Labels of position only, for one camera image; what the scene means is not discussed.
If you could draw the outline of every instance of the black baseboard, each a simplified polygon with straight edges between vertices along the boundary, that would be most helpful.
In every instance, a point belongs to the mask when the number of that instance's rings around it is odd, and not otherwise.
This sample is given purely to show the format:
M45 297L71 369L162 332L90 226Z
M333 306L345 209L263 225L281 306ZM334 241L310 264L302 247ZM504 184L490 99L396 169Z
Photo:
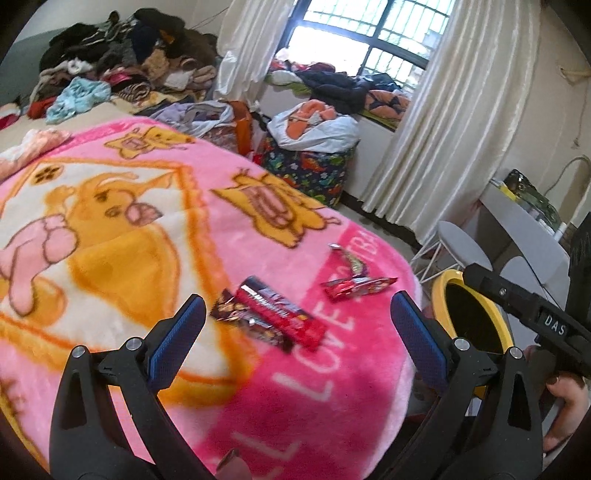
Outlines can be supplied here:
M414 232L411 229L408 229L405 226L396 225L395 223L390 223L384 218L375 216L374 213L366 212L361 208L362 203L351 194L343 192L340 197L340 202L347 208L350 208L354 212L364 216L368 220L371 220L373 223L386 230L390 235L393 235L402 240L404 243L410 245L416 251L421 248L421 244L418 243L417 237L414 235Z

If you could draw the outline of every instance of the fingernail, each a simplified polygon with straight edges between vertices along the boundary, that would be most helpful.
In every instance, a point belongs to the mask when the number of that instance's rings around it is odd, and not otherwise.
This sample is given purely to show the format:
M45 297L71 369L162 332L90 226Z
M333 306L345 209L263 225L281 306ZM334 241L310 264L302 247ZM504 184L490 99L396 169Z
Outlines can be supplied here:
M218 463L216 471L221 470L224 466L230 463L230 461L236 457L240 457L240 452L237 448L233 448L226 455L223 456L222 460Z

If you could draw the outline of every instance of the window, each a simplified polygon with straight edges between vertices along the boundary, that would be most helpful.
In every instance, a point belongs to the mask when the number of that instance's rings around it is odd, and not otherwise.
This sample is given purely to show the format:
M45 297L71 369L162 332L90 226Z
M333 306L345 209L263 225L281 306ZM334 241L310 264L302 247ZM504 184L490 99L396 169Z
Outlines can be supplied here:
M281 46L300 63L348 75L388 73L412 94L439 45L454 0L298 0Z

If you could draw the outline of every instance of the blue gripper pad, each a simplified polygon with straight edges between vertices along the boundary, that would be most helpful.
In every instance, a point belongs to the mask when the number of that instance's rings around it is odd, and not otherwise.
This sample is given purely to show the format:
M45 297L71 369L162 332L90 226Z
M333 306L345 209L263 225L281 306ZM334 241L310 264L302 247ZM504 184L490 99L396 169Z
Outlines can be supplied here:
M447 390L447 374L450 355L446 354L446 337L451 339L435 320L425 319L421 311L405 291L399 291L392 297L390 316L404 346L425 384L435 390L439 396Z
M170 387L206 317L207 308L199 295L192 295L173 317L174 326L152 353L148 364L148 388L152 392Z

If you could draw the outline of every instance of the white curtain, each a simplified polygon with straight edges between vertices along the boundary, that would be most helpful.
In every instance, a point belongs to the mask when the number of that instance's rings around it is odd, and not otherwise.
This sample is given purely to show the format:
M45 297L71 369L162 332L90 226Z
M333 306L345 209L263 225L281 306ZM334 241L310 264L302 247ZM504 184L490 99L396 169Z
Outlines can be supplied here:
M223 60L215 98L256 99L293 4L293 0L233 0L217 41Z
M462 221L519 125L539 36L540 0L456 0L363 209L421 243L439 220Z

